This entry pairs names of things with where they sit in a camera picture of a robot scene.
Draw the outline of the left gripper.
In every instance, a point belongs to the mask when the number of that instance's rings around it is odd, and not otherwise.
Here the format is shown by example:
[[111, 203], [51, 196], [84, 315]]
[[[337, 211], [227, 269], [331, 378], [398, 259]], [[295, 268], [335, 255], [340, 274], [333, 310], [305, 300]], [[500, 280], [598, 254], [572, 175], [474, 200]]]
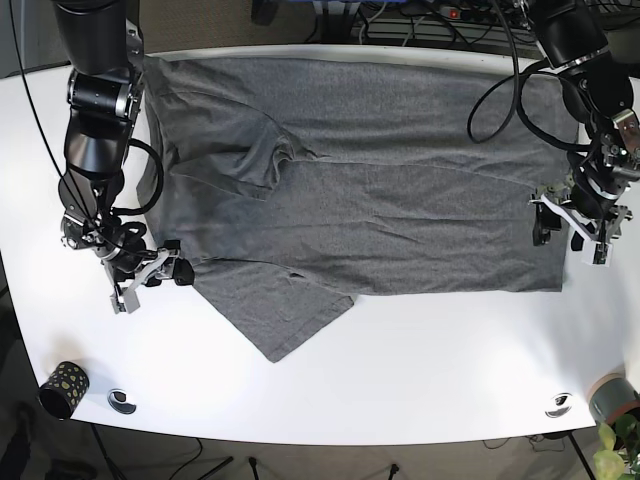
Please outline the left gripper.
[[582, 262], [608, 267], [613, 242], [621, 237], [621, 226], [633, 219], [633, 213], [615, 203], [606, 209], [598, 199], [569, 180], [538, 187], [529, 200], [535, 208], [533, 245], [548, 244], [551, 234], [566, 223], [573, 231], [571, 250], [582, 254]]

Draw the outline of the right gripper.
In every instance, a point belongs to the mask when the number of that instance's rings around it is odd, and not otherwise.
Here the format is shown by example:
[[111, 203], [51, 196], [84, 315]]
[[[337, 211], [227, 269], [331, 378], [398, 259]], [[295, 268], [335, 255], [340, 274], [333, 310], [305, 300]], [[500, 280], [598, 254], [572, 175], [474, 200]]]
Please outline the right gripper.
[[140, 307], [136, 290], [172, 280], [177, 286], [192, 286], [195, 272], [182, 257], [181, 242], [167, 240], [156, 251], [128, 253], [123, 247], [99, 247], [98, 258], [112, 286], [110, 302], [115, 314], [133, 313]]

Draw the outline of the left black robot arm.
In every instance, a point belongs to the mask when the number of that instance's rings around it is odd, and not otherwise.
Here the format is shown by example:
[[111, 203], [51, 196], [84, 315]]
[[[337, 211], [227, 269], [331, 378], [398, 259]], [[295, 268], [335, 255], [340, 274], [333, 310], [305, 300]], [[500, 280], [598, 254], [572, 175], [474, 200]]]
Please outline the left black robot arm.
[[[624, 66], [609, 50], [605, 33], [583, 1], [518, 1], [542, 60], [520, 68], [511, 56], [512, 101], [506, 115], [518, 117], [538, 139], [565, 152], [570, 172], [559, 185], [542, 186], [531, 197], [535, 207], [533, 243], [545, 245], [569, 224], [571, 248], [594, 266], [606, 266], [621, 224], [631, 210], [618, 200], [639, 179], [639, 119]], [[582, 124], [588, 143], [569, 143], [547, 133], [529, 118], [523, 105], [526, 82], [534, 75], [560, 81], [570, 116]]]

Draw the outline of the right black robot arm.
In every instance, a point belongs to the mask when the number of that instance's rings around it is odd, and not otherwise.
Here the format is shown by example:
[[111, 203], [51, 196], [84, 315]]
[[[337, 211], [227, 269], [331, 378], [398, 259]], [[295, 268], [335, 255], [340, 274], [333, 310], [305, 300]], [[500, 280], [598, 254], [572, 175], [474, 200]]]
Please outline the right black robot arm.
[[[166, 280], [190, 286], [195, 274], [177, 240], [148, 249], [147, 227], [138, 216], [161, 197], [165, 173], [159, 154], [134, 138], [144, 92], [144, 40], [136, 1], [57, 1], [54, 13], [72, 70], [66, 99], [70, 118], [65, 165], [57, 168], [64, 245], [91, 250], [112, 286], [115, 313], [140, 306], [136, 290]], [[155, 188], [137, 208], [115, 206], [125, 185], [130, 148], [145, 151], [155, 167]]]

